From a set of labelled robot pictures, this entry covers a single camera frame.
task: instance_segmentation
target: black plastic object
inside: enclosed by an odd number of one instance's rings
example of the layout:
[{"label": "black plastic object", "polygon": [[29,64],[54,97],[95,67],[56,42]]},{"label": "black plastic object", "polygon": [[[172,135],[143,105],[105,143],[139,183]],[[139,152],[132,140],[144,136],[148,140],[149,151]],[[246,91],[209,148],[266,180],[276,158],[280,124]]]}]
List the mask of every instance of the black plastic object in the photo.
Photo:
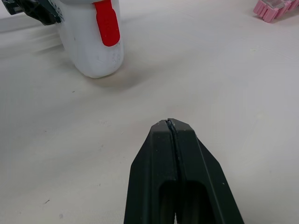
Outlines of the black plastic object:
[{"label": "black plastic object", "polygon": [[175,119],[152,126],[134,159],[124,224],[244,224],[218,161]]},{"label": "black plastic object", "polygon": [[24,12],[44,25],[60,23],[58,13],[48,0],[2,0],[11,15]]}]

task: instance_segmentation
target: tabletop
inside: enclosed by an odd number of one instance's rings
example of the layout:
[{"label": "tabletop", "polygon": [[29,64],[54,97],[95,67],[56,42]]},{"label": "tabletop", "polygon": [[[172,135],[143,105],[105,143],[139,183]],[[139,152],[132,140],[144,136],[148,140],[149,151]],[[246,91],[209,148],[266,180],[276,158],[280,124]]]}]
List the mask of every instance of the tabletop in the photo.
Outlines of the tabletop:
[{"label": "tabletop", "polygon": [[0,11],[0,223],[121,224],[130,165],[176,118],[221,164],[246,224],[299,220],[299,11],[256,0],[121,0],[125,59],[70,62],[55,26]]}]

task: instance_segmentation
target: pink object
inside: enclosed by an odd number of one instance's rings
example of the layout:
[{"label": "pink object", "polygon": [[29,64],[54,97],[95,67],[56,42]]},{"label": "pink object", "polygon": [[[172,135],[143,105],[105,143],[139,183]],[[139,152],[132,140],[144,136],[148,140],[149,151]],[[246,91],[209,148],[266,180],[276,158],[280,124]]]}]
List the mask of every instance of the pink object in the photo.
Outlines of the pink object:
[{"label": "pink object", "polygon": [[293,1],[293,2],[291,3],[291,6],[290,6],[289,10],[291,11],[291,10],[297,8],[298,5],[299,5],[299,0],[295,0],[295,1]]},{"label": "pink object", "polygon": [[299,6],[299,0],[259,0],[253,12],[265,22],[272,22]]}]

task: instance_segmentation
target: red handle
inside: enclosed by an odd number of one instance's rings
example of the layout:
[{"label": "red handle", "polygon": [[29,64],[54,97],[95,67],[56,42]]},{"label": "red handle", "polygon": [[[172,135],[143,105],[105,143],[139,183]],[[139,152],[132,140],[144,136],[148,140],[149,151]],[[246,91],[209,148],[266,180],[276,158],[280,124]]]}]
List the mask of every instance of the red handle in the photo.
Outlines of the red handle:
[{"label": "red handle", "polygon": [[103,44],[107,47],[116,45],[120,41],[121,34],[111,0],[95,2],[94,6],[97,11],[97,23]]}]

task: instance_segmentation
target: white plastic container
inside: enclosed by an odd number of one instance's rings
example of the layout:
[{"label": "white plastic container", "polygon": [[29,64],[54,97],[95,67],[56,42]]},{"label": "white plastic container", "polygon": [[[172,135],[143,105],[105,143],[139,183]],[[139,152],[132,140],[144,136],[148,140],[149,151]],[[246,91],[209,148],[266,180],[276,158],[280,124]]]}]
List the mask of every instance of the white plastic container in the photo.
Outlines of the white plastic container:
[{"label": "white plastic container", "polygon": [[118,0],[49,2],[61,18],[57,24],[61,41],[79,71],[99,78],[120,67],[124,53]]}]

